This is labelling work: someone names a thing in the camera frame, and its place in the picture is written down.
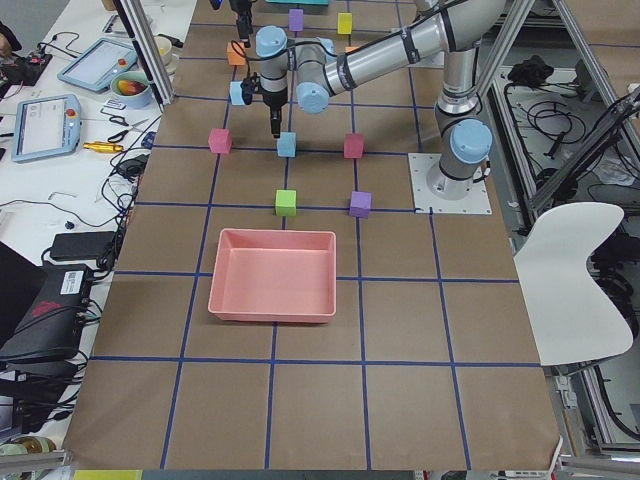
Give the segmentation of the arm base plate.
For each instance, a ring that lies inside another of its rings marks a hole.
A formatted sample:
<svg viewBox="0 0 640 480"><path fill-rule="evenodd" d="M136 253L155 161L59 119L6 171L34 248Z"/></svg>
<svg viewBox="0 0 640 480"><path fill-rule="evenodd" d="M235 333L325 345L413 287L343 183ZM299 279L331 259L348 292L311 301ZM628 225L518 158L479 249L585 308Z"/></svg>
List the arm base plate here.
<svg viewBox="0 0 640 480"><path fill-rule="evenodd" d="M466 180L452 180L440 170L439 153L409 153L414 212L418 214L491 215L482 166Z"/></svg>

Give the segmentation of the purple block near arm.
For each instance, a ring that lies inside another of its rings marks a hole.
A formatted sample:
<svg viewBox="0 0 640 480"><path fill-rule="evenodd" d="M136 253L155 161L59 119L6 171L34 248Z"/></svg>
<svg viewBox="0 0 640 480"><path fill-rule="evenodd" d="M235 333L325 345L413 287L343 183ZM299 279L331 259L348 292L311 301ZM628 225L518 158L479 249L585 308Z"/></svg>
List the purple block near arm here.
<svg viewBox="0 0 640 480"><path fill-rule="evenodd" d="M354 190L351 192L348 214L354 218L368 219L372 209L372 193Z"/></svg>
<svg viewBox="0 0 640 480"><path fill-rule="evenodd" d="M290 9L288 12L288 28L292 32L302 32L304 29L304 11L302 9Z"/></svg>

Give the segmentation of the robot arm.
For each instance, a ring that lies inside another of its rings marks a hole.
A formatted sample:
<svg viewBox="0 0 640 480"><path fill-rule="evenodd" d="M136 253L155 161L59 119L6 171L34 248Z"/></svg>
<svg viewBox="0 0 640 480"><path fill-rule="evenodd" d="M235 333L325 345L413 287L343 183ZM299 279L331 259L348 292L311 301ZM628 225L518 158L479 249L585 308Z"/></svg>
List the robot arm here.
<svg viewBox="0 0 640 480"><path fill-rule="evenodd" d="M273 25L258 30L256 65L240 84L243 104L261 96L270 113L274 137L281 134L282 108L289 98L288 75L297 76L296 98L308 114L323 112L330 98L443 54L442 90L435 117L442 138L438 163L426 175L431 192L459 199L469 190L479 166L488 158L493 134L478 115L481 94L475 69L482 37L502 15L502 1L419 1L409 25L350 52L336 53L320 38L293 39Z"/></svg>

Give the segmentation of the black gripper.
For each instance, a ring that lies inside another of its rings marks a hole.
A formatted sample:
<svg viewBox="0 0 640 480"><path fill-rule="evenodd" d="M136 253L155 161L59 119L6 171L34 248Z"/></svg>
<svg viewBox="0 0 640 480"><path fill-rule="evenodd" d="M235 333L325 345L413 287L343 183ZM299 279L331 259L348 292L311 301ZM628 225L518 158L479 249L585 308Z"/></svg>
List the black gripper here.
<svg viewBox="0 0 640 480"><path fill-rule="evenodd" d="M288 99L287 73L273 78L258 73L247 74L241 81L243 103L251 105L255 95L261 95L263 102L269 107L271 134L278 139L281 135L282 107Z"/></svg>
<svg viewBox="0 0 640 480"><path fill-rule="evenodd" d="M250 41L253 4L253 0L229 0L230 8L236 14L236 27L242 42Z"/></svg>

